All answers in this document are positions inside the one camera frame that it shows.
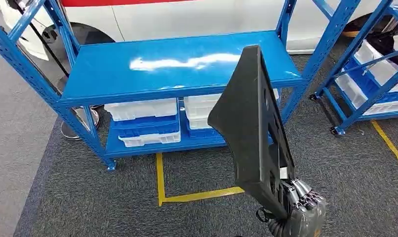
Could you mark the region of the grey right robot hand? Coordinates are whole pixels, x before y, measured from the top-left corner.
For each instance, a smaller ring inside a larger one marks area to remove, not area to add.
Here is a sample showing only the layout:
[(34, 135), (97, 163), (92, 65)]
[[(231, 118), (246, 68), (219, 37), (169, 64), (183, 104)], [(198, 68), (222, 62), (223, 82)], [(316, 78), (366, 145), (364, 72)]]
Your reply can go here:
[(283, 237), (319, 237), (326, 215), (326, 199), (301, 179), (282, 181), (290, 214)]

